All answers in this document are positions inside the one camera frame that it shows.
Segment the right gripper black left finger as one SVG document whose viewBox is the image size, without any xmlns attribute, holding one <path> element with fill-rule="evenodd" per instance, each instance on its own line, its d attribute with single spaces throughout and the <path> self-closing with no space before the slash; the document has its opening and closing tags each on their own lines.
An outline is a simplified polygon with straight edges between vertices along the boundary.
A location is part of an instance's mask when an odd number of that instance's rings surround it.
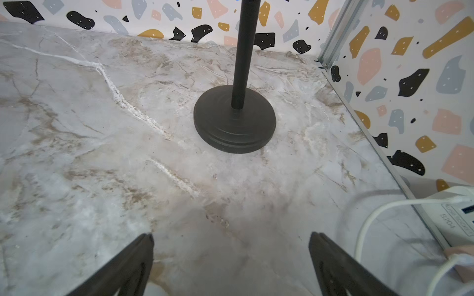
<svg viewBox="0 0 474 296">
<path fill-rule="evenodd" d="M 70 296 L 142 296 L 153 266 L 154 238 L 141 234 Z"/>
</svg>

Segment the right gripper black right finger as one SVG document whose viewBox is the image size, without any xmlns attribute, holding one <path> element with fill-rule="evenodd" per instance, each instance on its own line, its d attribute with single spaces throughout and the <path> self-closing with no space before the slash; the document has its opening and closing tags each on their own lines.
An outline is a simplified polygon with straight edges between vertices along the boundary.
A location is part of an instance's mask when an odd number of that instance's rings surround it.
<svg viewBox="0 0 474 296">
<path fill-rule="evenodd" d="M 323 233 L 311 234 L 309 253 L 324 296 L 397 294 Z"/>
</svg>

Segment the white power strip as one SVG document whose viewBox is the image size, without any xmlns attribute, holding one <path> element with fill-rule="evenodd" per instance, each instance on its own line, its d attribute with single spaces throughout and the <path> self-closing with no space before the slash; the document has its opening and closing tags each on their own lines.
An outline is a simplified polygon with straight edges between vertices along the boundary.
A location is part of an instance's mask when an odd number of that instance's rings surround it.
<svg viewBox="0 0 474 296">
<path fill-rule="evenodd" d="M 423 206 L 424 211 L 451 247 L 474 243 L 474 188 L 454 186 L 432 196 L 440 203 Z"/>
</svg>

